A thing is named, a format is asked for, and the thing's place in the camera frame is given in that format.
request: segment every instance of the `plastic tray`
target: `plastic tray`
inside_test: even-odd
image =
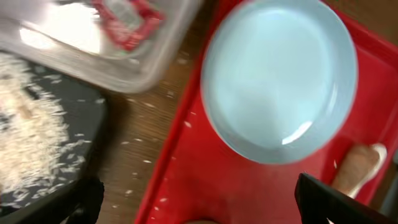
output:
[[[0,47],[96,85],[137,93],[162,77],[202,2],[148,0],[165,21],[125,53],[107,38],[91,1],[1,1]]]
[[[211,34],[241,1],[220,1]],[[381,142],[387,161],[357,196],[368,204],[398,147],[398,49],[339,13],[350,31],[359,60],[358,92],[338,134],[310,157],[268,166],[236,154],[211,128],[200,95],[201,63],[188,84],[136,224],[176,224],[208,218],[222,224],[301,223],[294,198],[299,173],[329,184],[345,152],[355,142]]]

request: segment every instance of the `rice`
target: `rice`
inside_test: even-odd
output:
[[[69,140],[62,117],[66,112],[59,99],[31,82],[34,75],[29,70],[24,60],[0,53],[0,194],[13,192],[16,201],[29,195],[27,187],[46,187],[31,198],[61,187],[53,186],[58,173],[78,169],[59,168],[67,166],[59,163],[60,156],[84,143],[63,144]],[[60,75],[45,78],[58,80]],[[28,87],[38,99],[25,91]]]

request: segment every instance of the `light blue plate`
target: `light blue plate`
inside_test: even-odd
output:
[[[358,63],[345,25],[324,3],[257,0],[222,23],[202,72],[206,113],[220,138],[250,160],[285,164],[339,130]]]

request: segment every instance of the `red packet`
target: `red packet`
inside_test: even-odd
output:
[[[134,50],[164,20],[146,0],[93,0],[93,6],[108,37],[126,51]]]

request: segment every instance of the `wooden table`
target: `wooden table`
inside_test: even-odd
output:
[[[326,2],[398,45],[397,0]],[[90,164],[90,172],[99,172],[105,184],[99,224],[133,222],[215,7],[216,1],[205,1],[174,63],[157,86],[138,95],[103,91],[109,99],[110,124]],[[376,198],[383,197],[382,191]]]

